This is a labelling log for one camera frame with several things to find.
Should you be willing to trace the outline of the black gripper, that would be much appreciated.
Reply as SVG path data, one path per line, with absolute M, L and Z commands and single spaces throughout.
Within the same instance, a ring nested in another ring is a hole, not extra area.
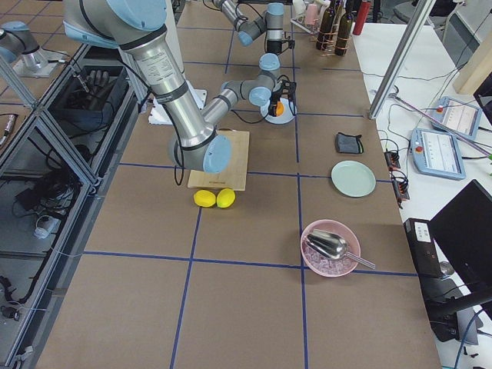
M 289 79 L 280 79 L 271 93 L 270 103 L 268 105 L 268 115 L 277 116 L 278 102 L 282 96 L 286 96 L 289 102 L 295 102 L 297 83 Z
M 294 49 L 295 40 L 293 38 L 286 38 L 281 40 L 266 39 L 264 42 L 264 52 L 275 55 L 281 55 L 288 49 Z

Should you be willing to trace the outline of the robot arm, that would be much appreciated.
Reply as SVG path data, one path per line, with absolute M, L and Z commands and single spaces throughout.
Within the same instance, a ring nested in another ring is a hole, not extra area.
M 212 1 L 217 11 L 220 11 L 233 25 L 238 39 L 243 46 L 249 46 L 261 36 L 264 36 L 264 52 L 281 55 L 288 49 L 294 49 L 295 40 L 287 36 L 284 30 L 284 10 L 292 1 Z M 241 10 L 240 5 L 248 5 L 254 11 L 253 4 L 266 5 L 262 13 L 249 19 Z
M 229 81 L 204 108 L 199 108 L 181 66 L 168 46 L 167 5 L 164 1 L 68 1 L 64 27 L 69 38 L 101 48 L 119 49 L 137 63 L 175 128 L 169 155 L 175 165 L 208 173 L 226 169 L 230 141 L 217 133 L 218 122 L 240 101 L 261 108 L 264 119 L 294 115 L 295 84 L 280 73 L 281 46 L 292 40 L 283 36 L 284 6 L 271 2 L 266 11 L 249 21 L 232 1 L 214 6 L 234 26 L 243 45 L 263 35 L 267 51 L 260 57 L 253 80 Z

